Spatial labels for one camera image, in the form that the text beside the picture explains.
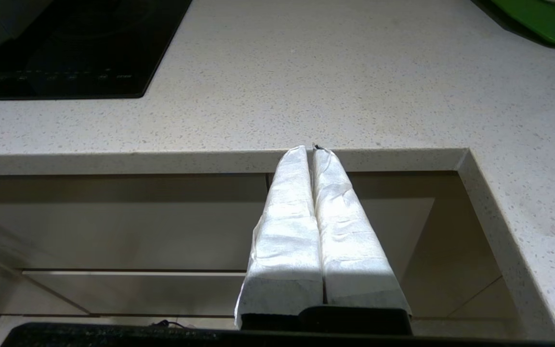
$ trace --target tissue paper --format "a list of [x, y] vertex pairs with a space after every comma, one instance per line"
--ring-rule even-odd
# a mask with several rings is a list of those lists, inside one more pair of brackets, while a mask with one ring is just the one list
[[330, 305], [410, 307], [376, 233], [332, 151], [314, 151], [313, 196], [321, 232], [322, 274]]
[[235, 307], [239, 328], [242, 314], [296, 316], [322, 304], [320, 236], [304, 146], [286, 152], [277, 165], [252, 238]]

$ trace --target green tray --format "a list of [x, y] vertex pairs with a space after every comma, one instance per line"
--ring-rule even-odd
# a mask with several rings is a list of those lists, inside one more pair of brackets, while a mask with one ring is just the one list
[[542, 40], [555, 46], [555, 2], [546, 0], [491, 1]]

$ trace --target speckled countertop surface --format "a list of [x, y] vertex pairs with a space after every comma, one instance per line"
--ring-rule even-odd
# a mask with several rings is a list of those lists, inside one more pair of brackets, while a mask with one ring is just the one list
[[145, 97], [0, 101], [0, 174], [270, 171], [313, 141], [355, 171], [458, 169], [553, 336], [555, 50], [471, 2], [194, 0]]

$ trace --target cabinet door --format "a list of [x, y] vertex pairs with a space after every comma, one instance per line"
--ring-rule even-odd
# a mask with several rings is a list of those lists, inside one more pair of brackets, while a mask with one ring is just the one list
[[245, 270], [264, 175], [0, 178], [15, 268]]
[[0, 314], [85, 314], [0, 266]]
[[24, 272], [94, 314], [232, 316], [245, 273]]

